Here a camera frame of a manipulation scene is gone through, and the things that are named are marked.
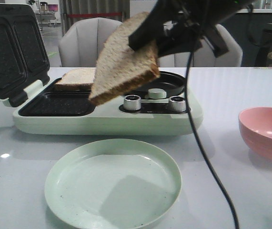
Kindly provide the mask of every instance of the slice of bread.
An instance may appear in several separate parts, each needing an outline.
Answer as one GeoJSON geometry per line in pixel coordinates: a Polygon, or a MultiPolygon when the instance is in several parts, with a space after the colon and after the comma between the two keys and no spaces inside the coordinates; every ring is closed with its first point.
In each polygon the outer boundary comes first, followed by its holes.
{"type": "Polygon", "coordinates": [[[93,84],[95,68],[77,68],[63,75],[62,79],[54,84],[57,91],[89,90],[93,84]]]}
{"type": "Polygon", "coordinates": [[[136,52],[128,45],[128,36],[148,14],[142,12],[126,20],[105,42],[89,96],[94,105],[103,104],[160,76],[155,41],[136,52]]]}

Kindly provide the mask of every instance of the bowl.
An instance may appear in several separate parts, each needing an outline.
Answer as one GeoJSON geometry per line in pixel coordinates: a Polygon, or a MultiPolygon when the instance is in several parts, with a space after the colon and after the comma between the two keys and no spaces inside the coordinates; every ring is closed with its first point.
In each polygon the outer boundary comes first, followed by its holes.
{"type": "Polygon", "coordinates": [[[254,107],[239,114],[239,128],[246,145],[272,160],[272,107],[254,107]]]}

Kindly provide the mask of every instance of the plate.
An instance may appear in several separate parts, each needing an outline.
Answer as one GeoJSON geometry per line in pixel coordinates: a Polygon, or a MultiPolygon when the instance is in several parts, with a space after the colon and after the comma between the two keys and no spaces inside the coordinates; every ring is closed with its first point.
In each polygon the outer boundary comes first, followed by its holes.
{"type": "Polygon", "coordinates": [[[108,139],[76,148],[49,172],[45,198],[52,212],[80,229],[148,226],[181,190],[175,161],[137,140],[108,139]]]}

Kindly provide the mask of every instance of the white chair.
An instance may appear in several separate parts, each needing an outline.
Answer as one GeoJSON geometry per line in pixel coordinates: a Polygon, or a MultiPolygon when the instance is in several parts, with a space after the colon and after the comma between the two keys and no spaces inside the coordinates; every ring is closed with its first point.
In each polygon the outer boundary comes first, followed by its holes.
{"type": "MultiPolygon", "coordinates": [[[[229,52],[216,58],[208,46],[203,41],[202,48],[194,53],[194,67],[240,67],[242,63],[242,49],[229,34],[229,32],[221,25],[216,26],[229,48],[229,52]]],[[[189,58],[188,52],[176,53],[159,58],[160,67],[185,67],[189,58]]]]}
{"type": "Polygon", "coordinates": [[[106,18],[74,23],[59,43],[62,67],[95,67],[103,44],[121,24],[106,18]]]}

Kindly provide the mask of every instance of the glossy tabletop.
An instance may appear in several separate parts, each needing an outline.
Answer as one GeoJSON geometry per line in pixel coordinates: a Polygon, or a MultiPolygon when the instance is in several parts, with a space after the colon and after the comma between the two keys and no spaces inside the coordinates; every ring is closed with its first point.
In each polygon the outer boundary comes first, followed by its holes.
{"type": "MultiPolygon", "coordinates": [[[[51,68],[51,79],[71,68],[51,68]]],[[[165,68],[184,75],[183,68],[165,68]]],[[[272,107],[272,68],[192,68],[190,88],[204,110],[199,136],[231,196],[241,229],[272,229],[272,161],[243,142],[238,113],[272,107]]],[[[0,229],[71,229],[49,209],[44,183],[52,166],[89,142],[130,138],[158,146],[182,174],[178,202],[155,229],[233,229],[229,207],[210,174],[193,135],[32,135],[14,126],[15,108],[0,102],[0,229]]]]}

